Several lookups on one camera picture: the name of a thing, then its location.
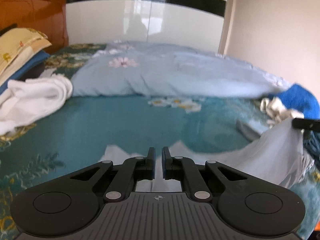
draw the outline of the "brown leather headboard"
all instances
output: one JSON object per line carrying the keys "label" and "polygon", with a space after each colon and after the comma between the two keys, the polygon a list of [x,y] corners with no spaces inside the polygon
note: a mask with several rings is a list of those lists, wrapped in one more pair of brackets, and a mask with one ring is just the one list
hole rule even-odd
{"label": "brown leather headboard", "polygon": [[11,24],[45,33],[48,53],[68,45],[66,0],[0,0],[0,30]]}

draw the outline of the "circular cap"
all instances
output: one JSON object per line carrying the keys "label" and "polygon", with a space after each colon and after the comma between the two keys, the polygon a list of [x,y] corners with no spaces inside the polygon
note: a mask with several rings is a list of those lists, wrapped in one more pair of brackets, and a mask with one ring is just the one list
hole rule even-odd
{"label": "circular cap", "polygon": [[121,197],[121,193],[117,191],[110,191],[106,194],[108,199],[118,199]]}
{"label": "circular cap", "polygon": [[71,204],[71,198],[61,192],[48,192],[38,196],[34,202],[33,206],[36,210],[53,214],[64,211]]}
{"label": "circular cap", "polygon": [[254,193],[245,198],[245,204],[252,211],[260,214],[273,214],[282,208],[282,201],[270,193]]}
{"label": "circular cap", "polygon": [[199,199],[206,199],[210,197],[210,193],[206,192],[206,191],[197,191],[195,193],[195,197],[199,198]]}

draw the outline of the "yellow folded cloth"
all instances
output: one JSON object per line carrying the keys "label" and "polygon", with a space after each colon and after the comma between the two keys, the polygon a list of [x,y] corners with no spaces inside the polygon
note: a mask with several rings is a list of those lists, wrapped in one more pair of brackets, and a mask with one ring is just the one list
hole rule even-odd
{"label": "yellow folded cloth", "polygon": [[31,28],[14,28],[0,37],[0,76],[10,63],[36,40],[47,36]]}
{"label": "yellow folded cloth", "polygon": [[24,46],[24,49],[18,54],[15,60],[12,61],[0,75],[0,86],[2,86],[15,72],[22,68],[23,65],[41,49],[49,47],[50,45],[51,43],[48,40],[41,39],[31,42],[28,46]]}

